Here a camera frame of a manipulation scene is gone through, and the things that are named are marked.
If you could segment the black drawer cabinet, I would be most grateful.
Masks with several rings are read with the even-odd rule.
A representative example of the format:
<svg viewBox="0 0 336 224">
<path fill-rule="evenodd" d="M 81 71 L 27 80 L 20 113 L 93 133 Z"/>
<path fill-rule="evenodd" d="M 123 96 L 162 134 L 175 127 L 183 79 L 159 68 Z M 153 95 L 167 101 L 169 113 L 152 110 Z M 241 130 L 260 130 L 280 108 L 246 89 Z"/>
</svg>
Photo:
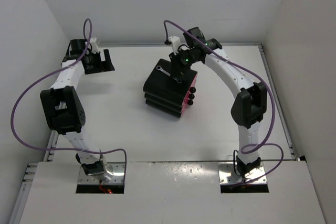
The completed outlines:
<svg viewBox="0 0 336 224">
<path fill-rule="evenodd" d="M 170 61 L 160 59 L 156 66 L 161 66 L 170 73 Z M 177 83 L 164 73 L 156 70 L 156 66 L 143 86 L 145 103 L 180 118 L 180 111 L 187 89 L 186 84 L 184 84 L 184 76 L 182 77 L 182 83 Z"/>
</svg>

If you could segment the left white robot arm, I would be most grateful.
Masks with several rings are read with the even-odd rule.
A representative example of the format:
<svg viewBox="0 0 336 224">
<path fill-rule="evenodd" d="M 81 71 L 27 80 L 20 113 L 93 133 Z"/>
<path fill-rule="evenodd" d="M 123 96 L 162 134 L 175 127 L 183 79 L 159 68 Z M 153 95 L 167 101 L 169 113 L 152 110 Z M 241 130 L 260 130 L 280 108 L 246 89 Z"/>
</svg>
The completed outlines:
<svg viewBox="0 0 336 224">
<path fill-rule="evenodd" d="M 114 66 L 109 51 L 99 49 L 96 37 L 73 39 L 69 48 L 61 63 L 63 71 L 48 90 L 40 93 L 46 121 L 77 150 L 76 160 L 87 176 L 109 183 L 113 168 L 84 130 L 86 115 L 76 88 L 83 74 L 113 71 Z"/>
</svg>

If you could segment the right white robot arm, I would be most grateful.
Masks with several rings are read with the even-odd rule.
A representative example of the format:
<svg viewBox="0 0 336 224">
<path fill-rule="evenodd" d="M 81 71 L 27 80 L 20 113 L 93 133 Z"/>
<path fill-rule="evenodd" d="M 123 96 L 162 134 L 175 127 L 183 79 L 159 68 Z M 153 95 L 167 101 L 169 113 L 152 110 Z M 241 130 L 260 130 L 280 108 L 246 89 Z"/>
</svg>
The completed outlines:
<svg viewBox="0 0 336 224">
<path fill-rule="evenodd" d="M 255 82 L 245 76 L 243 68 L 229 60 L 215 38 L 205 39 L 198 27 L 184 31 L 183 36 L 185 43 L 181 43 L 176 36 L 166 37 L 165 44 L 172 47 L 169 55 L 170 76 L 181 80 L 192 64 L 202 62 L 229 88 L 235 99 L 230 113 L 238 126 L 239 142 L 234 170 L 243 177 L 260 166 L 259 126 L 267 111 L 267 98 L 271 93 L 263 80 Z"/>
</svg>

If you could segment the silver wrench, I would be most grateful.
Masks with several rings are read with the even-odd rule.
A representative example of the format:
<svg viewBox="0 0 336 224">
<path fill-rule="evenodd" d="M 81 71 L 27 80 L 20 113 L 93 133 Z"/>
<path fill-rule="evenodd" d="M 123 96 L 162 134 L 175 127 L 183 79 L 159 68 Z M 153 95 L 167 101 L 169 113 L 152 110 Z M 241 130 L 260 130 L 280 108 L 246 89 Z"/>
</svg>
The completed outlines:
<svg viewBox="0 0 336 224">
<path fill-rule="evenodd" d="M 164 70 L 161 66 L 156 66 L 156 70 L 164 73 L 165 75 L 167 75 L 168 77 L 170 77 L 171 79 L 175 80 L 177 83 L 182 83 L 181 79 L 178 79 L 176 77 L 172 77 L 171 74 L 169 72 L 167 72 L 166 70 Z"/>
</svg>

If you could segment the pink drawer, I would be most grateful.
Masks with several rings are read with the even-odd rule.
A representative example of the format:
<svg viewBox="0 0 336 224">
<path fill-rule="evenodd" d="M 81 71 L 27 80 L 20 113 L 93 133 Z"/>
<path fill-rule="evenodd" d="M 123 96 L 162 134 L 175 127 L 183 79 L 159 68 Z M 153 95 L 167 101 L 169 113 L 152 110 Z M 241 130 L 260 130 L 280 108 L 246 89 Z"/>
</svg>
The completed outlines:
<svg viewBox="0 0 336 224">
<path fill-rule="evenodd" d="M 189 100 L 195 99 L 195 93 L 188 91 L 183 99 L 183 103 L 188 103 Z"/>
<path fill-rule="evenodd" d="M 192 106 L 193 104 L 194 104 L 193 99 L 186 98 L 184 100 L 184 102 L 182 103 L 182 107 L 181 107 L 181 111 L 180 111 L 180 117 L 182 117 L 182 115 L 184 114 L 184 112 L 186 111 L 186 109 L 189 106 Z"/>
<path fill-rule="evenodd" d="M 190 70 L 188 73 L 184 75 L 184 84 L 186 84 L 186 96 L 189 94 L 196 93 L 196 79 L 197 79 L 198 72 L 194 70 Z"/>
</svg>

